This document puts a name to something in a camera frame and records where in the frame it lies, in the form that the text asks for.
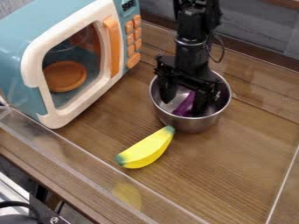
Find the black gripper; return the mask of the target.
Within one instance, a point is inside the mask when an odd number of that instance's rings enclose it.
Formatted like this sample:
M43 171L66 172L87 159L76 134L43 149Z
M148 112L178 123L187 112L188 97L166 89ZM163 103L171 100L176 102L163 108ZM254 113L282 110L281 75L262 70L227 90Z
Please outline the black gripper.
M204 67L200 74L190 74L175 67L175 57L159 54L155 57L160 97L168 103L176 96L179 86L195 91L191 112L195 117L208 114L210 103L218 99L220 92L220 78Z

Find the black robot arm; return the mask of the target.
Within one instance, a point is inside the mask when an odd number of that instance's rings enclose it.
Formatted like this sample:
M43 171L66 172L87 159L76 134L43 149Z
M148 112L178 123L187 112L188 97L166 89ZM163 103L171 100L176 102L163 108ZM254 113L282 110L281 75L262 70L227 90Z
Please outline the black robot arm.
M172 0L178 21L175 55L158 55L154 73L164 103L178 87L194 92L191 114L199 116L216 98L220 81L211 75L211 37L220 25L220 0Z

